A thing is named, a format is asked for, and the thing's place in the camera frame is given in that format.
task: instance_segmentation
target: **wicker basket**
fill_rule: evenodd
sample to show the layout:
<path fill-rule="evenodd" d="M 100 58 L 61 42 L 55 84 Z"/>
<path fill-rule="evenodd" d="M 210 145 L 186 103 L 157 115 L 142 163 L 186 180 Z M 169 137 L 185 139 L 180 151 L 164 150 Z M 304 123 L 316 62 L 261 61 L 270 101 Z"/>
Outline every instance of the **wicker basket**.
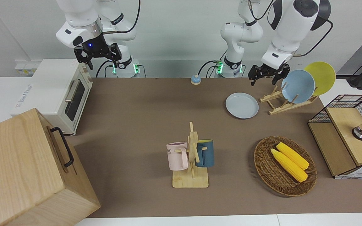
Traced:
<path fill-rule="evenodd" d="M 308 178 L 300 183 L 296 181 L 287 171 L 274 159 L 271 148 L 277 149 L 276 145 L 285 143 L 299 153 L 309 163 L 306 173 Z M 262 180 L 276 192 L 286 196 L 302 196 L 307 194 L 316 183 L 316 167 L 309 154 L 293 140 L 285 137 L 274 136 L 261 140 L 255 148 L 254 163 Z"/>

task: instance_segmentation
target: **table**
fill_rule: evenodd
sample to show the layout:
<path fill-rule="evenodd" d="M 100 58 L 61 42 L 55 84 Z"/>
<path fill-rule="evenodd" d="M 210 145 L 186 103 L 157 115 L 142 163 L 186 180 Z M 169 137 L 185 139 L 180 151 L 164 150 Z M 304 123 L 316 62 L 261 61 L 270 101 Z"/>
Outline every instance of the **table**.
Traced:
<path fill-rule="evenodd" d="M 95 79 L 79 123 L 69 137 L 102 208 L 90 217 L 213 216 L 362 212 L 362 180 L 332 179 L 306 124 L 320 101 L 274 116 L 260 104 L 249 120 L 228 114 L 235 92 L 262 97 L 269 79 Z M 188 122 L 201 139 L 213 139 L 216 164 L 207 189 L 174 189 L 165 145 L 186 140 Z M 256 174 L 252 153 L 267 136 L 285 136 L 313 157 L 318 181 L 307 195 L 282 198 Z"/>

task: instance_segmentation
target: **box handle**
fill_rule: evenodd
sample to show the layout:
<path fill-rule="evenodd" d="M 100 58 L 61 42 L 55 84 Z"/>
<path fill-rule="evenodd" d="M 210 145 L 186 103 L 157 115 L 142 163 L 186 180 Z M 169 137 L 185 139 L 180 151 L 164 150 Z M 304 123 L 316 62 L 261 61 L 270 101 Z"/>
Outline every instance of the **box handle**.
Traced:
<path fill-rule="evenodd" d="M 66 139 L 63 136 L 62 130 L 58 127 L 54 127 L 52 129 L 50 129 L 50 131 L 52 133 L 55 131 L 58 131 L 59 134 L 61 135 L 63 144 L 65 145 L 66 151 L 68 152 L 68 155 L 69 155 L 69 162 L 65 163 L 63 166 L 69 167 L 70 165 L 72 165 L 74 163 L 74 156 L 72 155 L 71 149 L 69 148 L 68 143 L 66 142 Z"/>

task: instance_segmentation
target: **mug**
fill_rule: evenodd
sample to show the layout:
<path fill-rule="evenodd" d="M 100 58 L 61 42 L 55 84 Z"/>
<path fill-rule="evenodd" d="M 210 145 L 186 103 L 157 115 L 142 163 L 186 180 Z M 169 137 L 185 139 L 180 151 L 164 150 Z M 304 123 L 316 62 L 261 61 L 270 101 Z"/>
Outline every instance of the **mug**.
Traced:
<path fill-rule="evenodd" d="M 213 140 L 198 140 L 196 146 L 198 150 L 199 163 L 195 161 L 195 166 L 198 167 L 211 167 L 214 166 L 214 150 Z"/>
<path fill-rule="evenodd" d="M 167 144 L 167 157 L 170 170 L 188 169 L 187 143 L 176 142 Z"/>

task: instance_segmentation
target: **corn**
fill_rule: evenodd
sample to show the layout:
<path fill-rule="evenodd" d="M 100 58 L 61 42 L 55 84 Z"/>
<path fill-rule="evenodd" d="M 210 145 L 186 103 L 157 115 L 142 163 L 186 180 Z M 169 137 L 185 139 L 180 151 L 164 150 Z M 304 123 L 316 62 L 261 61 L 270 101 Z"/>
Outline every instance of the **corn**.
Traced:
<path fill-rule="evenodd" d="M 295 150 L 291 149 L 285 143 L 280 142 L 276 145 L 277 149 L 287 156 L 290 160 L 292 160 L 297 166 L 301 169 L 306 170 L 308 169 L 309 163 L 305 160 L 302 156 L 300 156 Z"/>
<path fill-rule="evenodd" d="M 303 182 L 307 179 L 307 173 L 304 172 L 303 169 L 297 166 L 297 164 L 295 164 L 287 156 L 273 148 L 270 149 L 270 151 L 272 152 L 273 157 L 275 157 L 277 162 L 279 162 L 280 165 L 282 165 L 283 168 L 294 177 L 294 179 L 296 179 L 298 182 Z"/>

